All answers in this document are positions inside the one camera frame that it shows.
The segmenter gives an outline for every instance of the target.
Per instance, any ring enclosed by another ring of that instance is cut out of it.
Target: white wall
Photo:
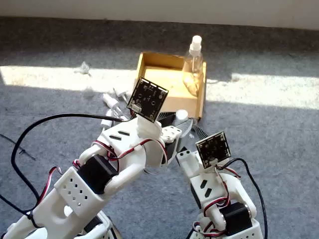
[[[319,29],[319,0],[0,0],[2,16]]]

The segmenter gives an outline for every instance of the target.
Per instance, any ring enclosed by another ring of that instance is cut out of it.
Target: cardboard
[[[140,54],[135,83],[142,76],[169,90],[162,112],[185,109],[189,117],[200,119],[205,97],[206,62],[203,63],[203,81],[197,97],[188,92],[182,81],[183,64],[184,59],[181,56],[143,52]]]

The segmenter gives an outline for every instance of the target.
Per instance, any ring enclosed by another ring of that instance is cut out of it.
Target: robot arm
[[[263,238],[260,225],[255,220],[256,207],[238,178],[217,172],[214,164],[205,169],[198,151],[180,152],[177,160],[202,211],[188,238],[204,239],[209,238],[209,235],[223,239],[241,239],[252,235],[255,239]],[[220,203],[224,203],[225,199],[217,202],[227,194],[228,206],[221,207]]]
[[[117,238],[111,221],[101,209],[113,194],[138,178],[147,166],[168,165],[180,151],[181,139],[185,139],[181,129],[172,125],[162,128],[155,121],[166,95],[166,90],[140,79],[128,107],[141,116],[102,131],[80,155],[81,167],[70,167],[32,215],[21,217],[2,238],[100,239],[101,235]],[[204,148],[207,148],[206,156],[210,156],[210,145]],[[213,171],[213,166],[207,167],[208,161],[203,161],[201,153],[187,150],[177,155],[202,210],[189,238],[198,238],[198,233],[206,238],[208,230],[218,232],[213,235],[223,239],[240,239],[248,234],[262,239],[259,223],[254,219],[256,207],[240,181],[229,174]],[[66,208],[70,208],[69,213],[65,213]],[[79,235],[88,227],[86,235]]]

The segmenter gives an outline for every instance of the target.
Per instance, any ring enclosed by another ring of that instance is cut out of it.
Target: black circuit board
[[[197,142],[196,147],[204,168],[210,167],[214,160],[220,162],[231,156],[225,132],[216,133]]]
[[[127,108],[154,123],[167,95],[168,90],[140,77]]]

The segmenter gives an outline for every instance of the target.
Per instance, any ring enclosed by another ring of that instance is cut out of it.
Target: slot hole
[[[130,136],[130,133],[124,131],[118,131],[119,134]]]
[[[109,137],[112,138],[112,139],[116,139],[116,140],[122,140],[121,137],[118,137],[118,136],[115,136],[115,135],[110,135]]]

